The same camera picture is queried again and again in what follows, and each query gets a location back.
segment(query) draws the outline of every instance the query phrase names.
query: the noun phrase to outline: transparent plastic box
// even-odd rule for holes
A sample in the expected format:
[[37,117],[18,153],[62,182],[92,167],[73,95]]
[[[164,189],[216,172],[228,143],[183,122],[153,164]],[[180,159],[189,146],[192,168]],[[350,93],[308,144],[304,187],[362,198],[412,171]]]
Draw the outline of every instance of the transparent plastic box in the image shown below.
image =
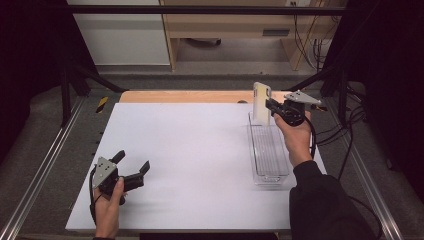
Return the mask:
[[252,112],[248,117],[253,180],[257,185],[280,186],[289,175],[280,129],[255,123]]

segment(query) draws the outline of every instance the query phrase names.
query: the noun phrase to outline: white table surface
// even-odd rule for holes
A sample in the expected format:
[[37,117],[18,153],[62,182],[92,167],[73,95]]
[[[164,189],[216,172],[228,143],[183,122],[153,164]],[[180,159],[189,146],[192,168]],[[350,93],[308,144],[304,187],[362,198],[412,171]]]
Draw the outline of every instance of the white table surface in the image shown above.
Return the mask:
[[[247,134],[252,108],[252,104],[232,103],[117,103],[93,166],[100,156],[110,159],[120,150],[126,157],[118,164],[119,175],[137,173],[147,160],[151,166],[145,186],[130,191],[120,207],[120,228],[139,232],[290,229],[289,191],[296,185],[291,165],[280,190],[253,181]],[[318,150],[315,161],[325,173]],[[89,172],[67,230],[95,229],[88,177]]]

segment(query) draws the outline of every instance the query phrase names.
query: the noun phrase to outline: white cabinet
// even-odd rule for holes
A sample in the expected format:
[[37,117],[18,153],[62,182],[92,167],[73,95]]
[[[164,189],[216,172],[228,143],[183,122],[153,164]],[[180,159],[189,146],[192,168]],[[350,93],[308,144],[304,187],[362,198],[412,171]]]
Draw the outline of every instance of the white cabinet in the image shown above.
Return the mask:
[[[68,0],[69,5],[159,5],[157,0]],[[169,65],[162,16],[74,14],[96,65]]]

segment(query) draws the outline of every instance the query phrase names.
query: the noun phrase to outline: human hand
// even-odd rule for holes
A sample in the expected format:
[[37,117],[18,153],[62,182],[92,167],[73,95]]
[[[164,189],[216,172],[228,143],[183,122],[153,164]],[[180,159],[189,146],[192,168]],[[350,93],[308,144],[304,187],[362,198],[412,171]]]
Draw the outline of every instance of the human hand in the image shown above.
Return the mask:
[[[311,113],[306,111],[305,116],[311,119]],[[296,127],[288,125],[278,114],[274,114],[275,124],[281,129],[289,151],[290,162],[296,167],[302,162],[312,160],[310,153],[311,128],[304,121]]]
[[119,230],[119,200],[124,194],[124,178],[120,177],[115,184],[112,196],[102,195],[98,188],[94,189],[96,201],[96,237],[115,238]]

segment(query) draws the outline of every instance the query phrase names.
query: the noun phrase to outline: black jacket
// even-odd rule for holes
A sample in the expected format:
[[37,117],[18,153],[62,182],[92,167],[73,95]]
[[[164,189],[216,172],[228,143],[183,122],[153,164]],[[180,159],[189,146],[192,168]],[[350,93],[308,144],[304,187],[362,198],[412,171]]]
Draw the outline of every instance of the black jacket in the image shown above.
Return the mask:
[[290,225],[293,240],[375,239],[340,183],[323,175],[314,161],[293,170],[297,186],[290,191]]

